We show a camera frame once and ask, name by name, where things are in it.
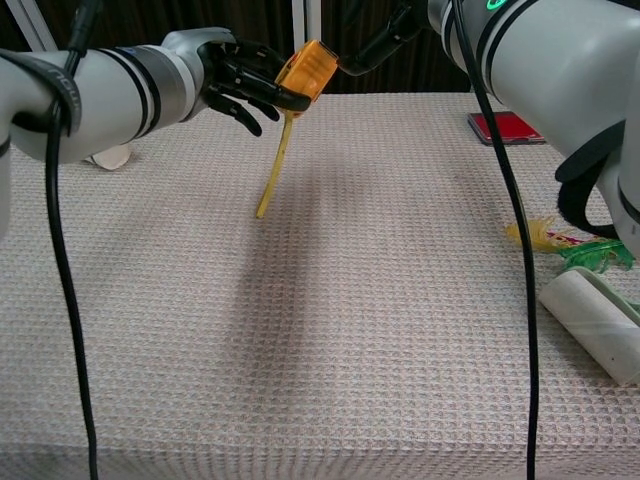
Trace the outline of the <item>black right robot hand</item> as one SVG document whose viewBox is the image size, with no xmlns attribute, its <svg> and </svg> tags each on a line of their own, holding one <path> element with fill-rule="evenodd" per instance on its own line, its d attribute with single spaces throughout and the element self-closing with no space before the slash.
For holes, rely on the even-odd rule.
<svg viewBox="0 0 640 480">
<path fill-rule="evenodd" d="M 429 27 L 427 0 L 400 1 L 386 20 L 354 53 L 341 55 L 338 66 L 345 74 L 362 76 L 383 63 L 401 46 Z"/>
</svg>

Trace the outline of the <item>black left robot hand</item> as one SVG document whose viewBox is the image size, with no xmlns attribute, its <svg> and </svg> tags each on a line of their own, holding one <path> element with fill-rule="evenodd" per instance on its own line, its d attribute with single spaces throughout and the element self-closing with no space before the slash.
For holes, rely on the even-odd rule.
<svg viewBox="0 0 640 480">
<path fill-rule="evenodd" d="M 270 47 L 248 40 L 209 41 L 197 50 L 204 67 L 199 99 L 210 109 L 227 115 L 259 137 L 262 129 L 242 105 L 247 102 L 277 121 L 279 110 L 304 112 L 311 98 L 276 82 L 286 60 Z"/>
</svg>

